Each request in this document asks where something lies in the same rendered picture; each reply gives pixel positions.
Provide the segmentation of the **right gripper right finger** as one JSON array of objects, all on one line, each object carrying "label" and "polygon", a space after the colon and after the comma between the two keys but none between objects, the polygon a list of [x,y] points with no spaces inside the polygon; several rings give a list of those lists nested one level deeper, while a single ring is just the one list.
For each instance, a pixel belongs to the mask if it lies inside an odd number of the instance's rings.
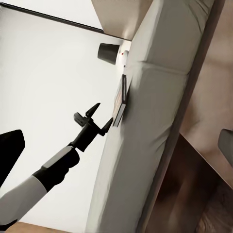
[{"label": "right gripper right finger", "polygon": [[233,168],[233,131],[222,129],[217,145]]}]

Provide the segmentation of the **hardback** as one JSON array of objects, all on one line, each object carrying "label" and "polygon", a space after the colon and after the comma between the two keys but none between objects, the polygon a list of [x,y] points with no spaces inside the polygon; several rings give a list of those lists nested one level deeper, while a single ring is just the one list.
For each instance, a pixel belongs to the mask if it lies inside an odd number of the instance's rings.
[{"label": "hardback", "polygon": [[127,75],[123,74],[114,97],[113,126],[118,127],[127,106]]}]

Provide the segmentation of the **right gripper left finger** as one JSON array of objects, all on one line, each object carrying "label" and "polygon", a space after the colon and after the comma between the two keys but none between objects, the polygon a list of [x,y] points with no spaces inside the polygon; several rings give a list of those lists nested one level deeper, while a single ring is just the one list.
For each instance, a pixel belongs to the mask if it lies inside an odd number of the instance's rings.
[{"label": "right gripper left finger", "polygon": [[21,129],[0,134],[0,187],[25,149]]}]

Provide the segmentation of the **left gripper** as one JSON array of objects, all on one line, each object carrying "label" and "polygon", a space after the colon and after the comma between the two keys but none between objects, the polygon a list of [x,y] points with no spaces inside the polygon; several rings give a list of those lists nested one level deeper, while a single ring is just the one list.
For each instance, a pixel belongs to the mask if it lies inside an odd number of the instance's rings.
[{"label": "left gripper", "polygon": [[108,131],[113,123],[114,115],[112,116],[112,118],[109,120],[109,122],[102,129],[100,129],[94,123],[92,115],[96,112],[96,110],[98,109],[99,106],[100,106],[100,102],[97,103],[95,106],[93,106],[91,109],[89,109],[85,113],[85,116],[82,119],[87,124],[79,133],[79,137],[82,138],[88,144],[92,143],[92,141],[95,139],[97,134],[105,136],[105,133],[108,133]]}]

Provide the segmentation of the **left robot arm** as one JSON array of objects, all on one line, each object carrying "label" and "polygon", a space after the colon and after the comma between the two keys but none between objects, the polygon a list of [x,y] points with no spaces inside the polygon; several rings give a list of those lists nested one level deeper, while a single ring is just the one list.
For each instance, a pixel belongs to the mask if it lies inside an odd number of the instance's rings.
[{"label": "left robot arm", "polygon": [[97,134],[105,136],[108,133],[114,115],[100,129],[92,118],[99,106],[100,102],[84,117],[80,113],[74,114],[73,121],[82,128],[77,138],[43,164],[40,170],[0,197],[0,233],[19,222],[55,185],[64,180],[70,168],[80,161],[76,148],[84,152]]}]

